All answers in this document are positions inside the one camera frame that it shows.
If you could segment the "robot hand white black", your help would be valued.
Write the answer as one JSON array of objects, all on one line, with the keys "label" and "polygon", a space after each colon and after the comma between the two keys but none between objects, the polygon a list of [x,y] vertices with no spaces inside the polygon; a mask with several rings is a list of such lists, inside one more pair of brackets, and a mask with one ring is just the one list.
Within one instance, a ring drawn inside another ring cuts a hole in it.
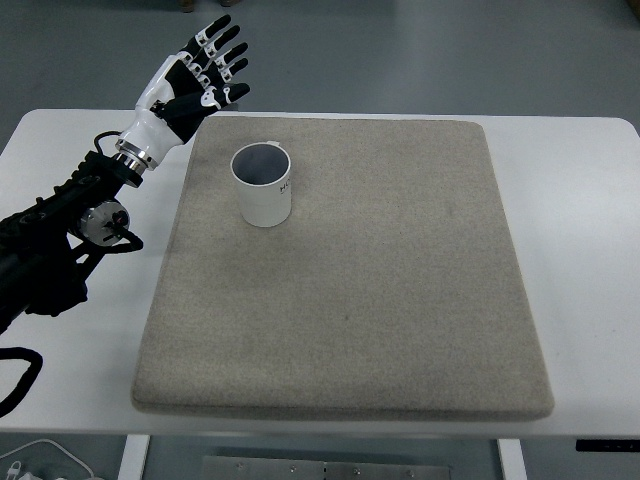
[{"label": "robot hand white black", "polygon": [[172,148],[188,143],[205,118],[246,95],[250,87],[233,81],[248,65],[248,44],[232,44],[239,32],[224,15],[169,55],[138,98],[117,150],[152,170]]}]

